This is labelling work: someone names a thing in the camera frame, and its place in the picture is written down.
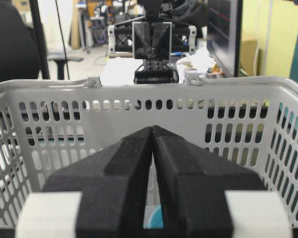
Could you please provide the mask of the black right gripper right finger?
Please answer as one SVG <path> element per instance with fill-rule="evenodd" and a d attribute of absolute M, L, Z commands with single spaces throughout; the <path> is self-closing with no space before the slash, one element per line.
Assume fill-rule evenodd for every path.
<path fill-rule="evenodd" d="M 259 175 L 163 127 L 152 128 L 166 225 L 189 238 L 291 238 L 276 192 Z"/>

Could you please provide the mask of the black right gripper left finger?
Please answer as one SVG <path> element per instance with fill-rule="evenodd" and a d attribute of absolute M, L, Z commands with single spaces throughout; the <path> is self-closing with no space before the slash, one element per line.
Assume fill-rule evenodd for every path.
<path fill-rule="evenodd" d="M 28 196 L 17 238 L 122 238 L 144 222 L 152 128 L 52 173 Z"/>

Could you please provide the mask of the black and white opposite gripper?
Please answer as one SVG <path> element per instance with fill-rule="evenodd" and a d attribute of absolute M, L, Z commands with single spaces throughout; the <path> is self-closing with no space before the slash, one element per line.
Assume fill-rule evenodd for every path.
<path fill-rule="evenodd" d="M 177 83 L 172 53 L 194 54 L 197 28 L 177 21 L 124 21 L 107 28 L 109 54 L 131 53 L 142 64 L 134 72 L 135 84 Z"/>

